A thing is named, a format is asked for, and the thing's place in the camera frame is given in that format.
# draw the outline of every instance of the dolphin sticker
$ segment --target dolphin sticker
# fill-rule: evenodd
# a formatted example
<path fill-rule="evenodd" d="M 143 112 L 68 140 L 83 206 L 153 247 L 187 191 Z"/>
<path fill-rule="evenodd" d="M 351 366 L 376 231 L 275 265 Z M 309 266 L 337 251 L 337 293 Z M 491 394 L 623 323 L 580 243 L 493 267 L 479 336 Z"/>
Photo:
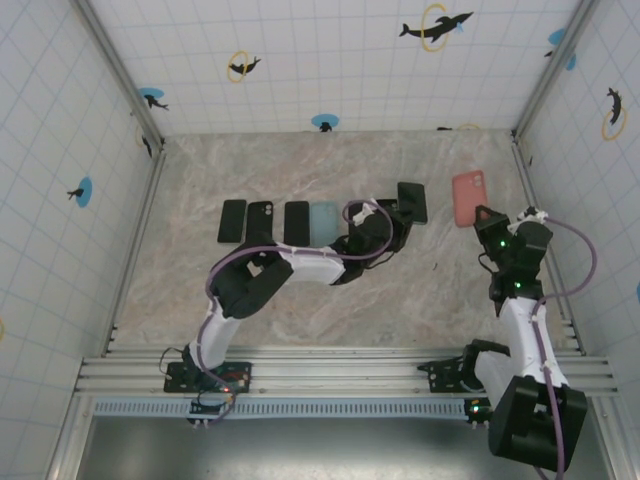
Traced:
<path fill-rule="evenodd" d="M 614 125 L 618 121 L 618 118 L 620 118 L 620 112 L 622 111 L 622 97 L 620 96 L 618 91 L 614 90 L 613 88 L 609 88 L 607 97 L 613 98 L 613 107 L 611 107 L 611 113 L 613 115 L 611 116 L 611 120 L 609 120 L 609 123 L 611 125 Z"/>
<path fill-rule="evenodd" d="M 247 70 L 245 72 L 244 70 L 244 63 L 241 63 L 240 65 L 234 65 L 233 63 L 229 64 L 229 68 L 231 70 L 233 70 L 236 73 L 239 73 L 240 75 L 246 75 L 247 73 L 249 73 L 250 71 L 252 71 L 254 68 L 256 68 L 256 65 L 258 64 L 258 62 L 262 60 L 261 58 L 258 57 L 253 57 L 253 63 L 250 63 L 247 65 Z"/>
<path fill-rule="evenodd" d="M 158 107 L 164 108 L 165 110 L 169 111 L 169 105 L 167 105 L 166 103 L 162 105 L 160 102 L 158 102 L 158 100 L 156 100 L 156 97 L 154 97 L 153 95 L 145 95 L 144 98 L 147 99 L 149 108 Z"/>
<path fill-rule="evenodd" d="M 431 38 L 431 43 L 433 43 L 436 40 L 438 40 L 442 35 L 452 32 L 455 29 L 458 29 L 458 31 L 460 31 L 462 29 L 462 24 L 471 15 L 473 15 L 473 12 L 462 13 L 460 15 L 456 15 L 453 18 L 445 15 L 436 20 L 436 23 L 438 23 L 439 25 L 436 25 L 431 28 L 425 28 L 424 30 L 420 30 L 420 29 L 411 30 L 409 28 L 409 25 L 407 25 L 406 23 L 403 23 L 402 32 L 400 32 L 399 36 L 404 37 L 405 35 L 409 34 L 418 38 Z"/>

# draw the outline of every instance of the black phone case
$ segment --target black phone case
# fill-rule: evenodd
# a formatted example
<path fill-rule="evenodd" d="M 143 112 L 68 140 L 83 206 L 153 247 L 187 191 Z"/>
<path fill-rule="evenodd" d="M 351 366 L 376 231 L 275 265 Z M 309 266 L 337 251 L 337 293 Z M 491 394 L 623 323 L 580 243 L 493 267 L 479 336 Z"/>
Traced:
<path fill-rule="evenodd" d="M 241 243 L 244 230 L 246 200 L 225 200 L 220 216 L 218 243 Z"/>
<path fill-rule="evenodd" d="M 257 232 L 264 232 L 269 237 L 273 236 L 273 203 L 252 202 L 247 208 L 247 234 L 246 238 Z"/>
<path fill-rule="evenodd" d="M 427 216 L 427 200 L 424 185 L 421 183 L 398 182 L 398 209 L 400 212 L 411 212 L 413 223 L 424 225 Z"/>
<path fill-rule="evenodd" d="M 293 247 L 308 247 L 311 243 L 309 202 L 284 204 L 284 243 Z"/>

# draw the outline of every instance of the floor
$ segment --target floor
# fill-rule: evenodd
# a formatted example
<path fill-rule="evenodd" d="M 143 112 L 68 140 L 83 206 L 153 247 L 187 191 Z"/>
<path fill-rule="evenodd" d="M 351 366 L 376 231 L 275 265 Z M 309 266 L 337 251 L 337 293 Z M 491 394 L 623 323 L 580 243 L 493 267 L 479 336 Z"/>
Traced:
<path fill-rule="evenodd" d="M 609 478 L 596 428 L 587 417 L 566 480 Z M 230 420 L 194 431 L 184 419 L 103 417 L 88 445 L 81 480 L 540 478 L 493 457 L 483 427 L 451 420 Z"/>
<path fill-rule="evenodd" d="M 488 274 L 473 229 L 452 215 L 451 178 L 482 169 L 490 207 L 510 216 L 526 207 L 506 131 L 282 133 L 172 138 L 116 341 L 182 346 L 207 306 L 214 262 L 234 247 L 216 242 L 222 202 L 274 203 L 282 241 L 290 200 L 342 205 L 396 196 L 398 181 L 426 186 L 429 223 L 414 226 L 404 250 L 357 281 L 286 285 L 244 320 L 237 345 L 460 347 L 473 338 L 505 341 L 487 296 Z M 346 233 L 346 224 L 341 227 Z M 541 278 L 551 291 L 547 276 Z M 563 342 L 556 304 L 549 329 Z"/>

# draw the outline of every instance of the blue circle sticker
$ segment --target blue circle sticker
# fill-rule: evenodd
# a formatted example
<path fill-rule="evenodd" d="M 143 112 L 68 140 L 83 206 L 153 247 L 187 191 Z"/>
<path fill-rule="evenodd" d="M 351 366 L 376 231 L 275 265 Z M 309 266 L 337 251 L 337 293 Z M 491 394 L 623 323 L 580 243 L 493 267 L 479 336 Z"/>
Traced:
<path fill-rule="evenodd" d="M 78 184 L 78 190 L 82 190 L 82 193 L 76 195 L 76 203 L 80 208 L 84 208 L 89 205 L 91 200 L 91 194 L 93 193 L 93 183 L 89 177 L 84 177 Z"/>
<path fill-rule="evenodd" d="M 340 119 L 331 113 L 321 113 L 311 119 L 311 123 L 316 127 L 322 127 L 323 123 L 328 123 L 331 128 L 337 127 Z"/>
<path fill-rule="evenodd" d="M 154 98 L 162 98 L 162 97 L 164 97 L 164 92 L 162 90 L 160 90 L 159 88 L 142 87 L 142 88 L 139 88 L 138 91 L 140 92 L 140 95 L 142 95 L 143 97 L 145 95 L 151 95 Z"/>

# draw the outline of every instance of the aluminum rail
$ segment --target aluminum rail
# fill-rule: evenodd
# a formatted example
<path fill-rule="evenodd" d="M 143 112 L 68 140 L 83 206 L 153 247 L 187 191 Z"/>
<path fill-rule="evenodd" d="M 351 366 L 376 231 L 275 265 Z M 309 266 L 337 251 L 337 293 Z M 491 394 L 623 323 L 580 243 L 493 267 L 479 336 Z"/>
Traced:
<path fill-rule="evenodd" d="M 571 55 L 575 52 L 578 40 L 599 5 L 600 0 L 582 0 L 578 5 L 569 25 L 567 25 L 565 29 L 562 41 L 553 51 L 547 69 L 542 74 L 542 77 L 540 77 L 538 84 L 525 106 L 524 112 L 522 112 L 518 120 L 518 125 L 515 128 L 515 133 L 518 138 L 523 138 L 527 130 L 531 127 L 533 120 L 551 91 L 551 87 L 553 87 L 553 84 L 567 65 Z"/>
<path fill-rule="evenodd" d="M 185 397 L 163 391 L 159 370 L 161 350 L 135 350 L 86 359 L 76 385 L 80 396 Z M 469 398 L 478 394 L 431 393 L 424 372 L 416 367 L 431 360 L 459 355 L 459 350 L 390 348 L 234 348 L 228 360 L 253 364 L 251 391 L 245 397 Z M 589 397 L 617 395 L 616 383 L 605 357 L 558 355 L 571 386 Z M 177 361 L 167 354 L 166 363 Z"/>

